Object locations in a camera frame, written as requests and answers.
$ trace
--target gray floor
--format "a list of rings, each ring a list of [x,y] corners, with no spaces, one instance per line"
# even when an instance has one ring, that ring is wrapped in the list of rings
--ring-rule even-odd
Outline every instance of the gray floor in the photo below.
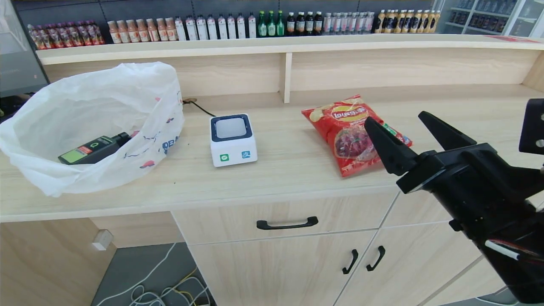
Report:
[[[100,283],[91,306],[96,306],[104,298],[121,293],[141,281],[165,257],[171,246],[171,244],[161,244],[157,246],[118,249]],[[172,249],[168,258],[143,282],[145,290],[160,295],[164,288],[177,284],[194,270],[195,267],[195,262],[187,248],[187,244],[178,243]],[[194,276],[198,277],[204,286],[206,286],[198,270]],[[178,289],[180,291],[188,291],[193,296],[202,291],[200,285],[194,280],[180,285]],[[101,306],[129,306],[132,301],[131,292],[132,290],[119,297],[111,298],[103,302]],[[145,302],[151,299],[152,297],[148,296],[142,301]],[[167,306],[187,304],[182,297],[173,292],[168,294],[163,300]],[[205,295],[202,295],[200,299],[197,298],[197,301],[197,305],[206,304]]]

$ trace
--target plastic bag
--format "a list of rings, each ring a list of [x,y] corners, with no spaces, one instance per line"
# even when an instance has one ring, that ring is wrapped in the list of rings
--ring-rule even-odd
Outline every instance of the plastic bag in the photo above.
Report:
[[[304,109],[302,114],[329,144],[342,176],[355,174],[380,161],[374,145],[364,129],[368,117],[374,118],[407,146],[412,141],[388,126],[356,95],[344,101],[317,108]]]
[[[121,64],[42,88],[0,125],[0,149],[46,195],[95,192],[150,172],[177,141],[183,122],[172,66]],[[58,160],[97,137],[121,132],[133,138],[95,164]]]

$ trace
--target wall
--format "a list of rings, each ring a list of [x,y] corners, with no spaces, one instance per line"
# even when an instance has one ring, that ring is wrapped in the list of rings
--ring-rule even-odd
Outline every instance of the wall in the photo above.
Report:
[[[108,33],[107,21],[139,18],[208,15],[242,12],[258,14],[260,10],[298,12],[379,11],[381,9],[430,9],[433,0],[364,1],[364,0],[66,0],[13,1],[23,24],[43,25],[79,20],[95,20],[103,34]],[[111,38],[104,35],[107,42]]]

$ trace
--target red snack bag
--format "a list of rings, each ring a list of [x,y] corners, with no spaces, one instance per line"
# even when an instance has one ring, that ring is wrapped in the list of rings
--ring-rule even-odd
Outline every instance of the red snack bag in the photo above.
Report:
[[[411,140],[389,127],[363,103],[360,95],[322,107],[304,109],[302,114],[329,144],[342,177],[355,174],[380,161],[364,129],[368,117],[374,118],[407,146],[412,145]]]

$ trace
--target wooden counter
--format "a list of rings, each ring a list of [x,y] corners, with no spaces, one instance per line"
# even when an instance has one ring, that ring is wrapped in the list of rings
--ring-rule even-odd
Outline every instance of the wooden counter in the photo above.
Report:
[[[519,153],[517,145],[527,100],[544,96],[543,50],[540,42],[478,35],[387,34],[39,51],[52,81],[120,63],[171,64],[184,98],[198,98],[216,115],[249,114],[259,160],[214,168],[209,117],[192,105],[184,106],[183,131],[168,157],[115,189],[45,197],[0,154],[0,249],[3,263],[15,263],[2,270],[2,283],[28,285],[21,291],[3,285],[0,304],[70,299],[86,306],[116,247],[183,240],[220,306],[362,300],[367,306],[434,306],[491,293],[503,282],[469,240],[451,231],[449,215],[431,195],[400,194],[397,177],[380,165],[342,179],[300,111],[361,94],[413,140],[416,152],[441,150],[417,118],[425,110],[489,142],[512,165],[537,168],[541,156]],[[530,200],[540,206],[544,194]],[[255,227],[259,219],[299,224],[309,216],[319,223]],[[89,249],[98,229],[114,235],[107,254]],[[388,253],[368,274],[378,246]],[[82,256],[72,257],[74,249]],[[352,249],[361,256],[345,276],[341,269],[349,266]],[[32,258],[54,264],[38,270]],[[73,277],[84,278],[92,268],[83,284],[90,289],[73,293],[63,279],[88,260],[96,264]],[[475,277],[482,273],[486,284]],[[54,279],[52,287],[31,290],[42,285],[36,275]]]

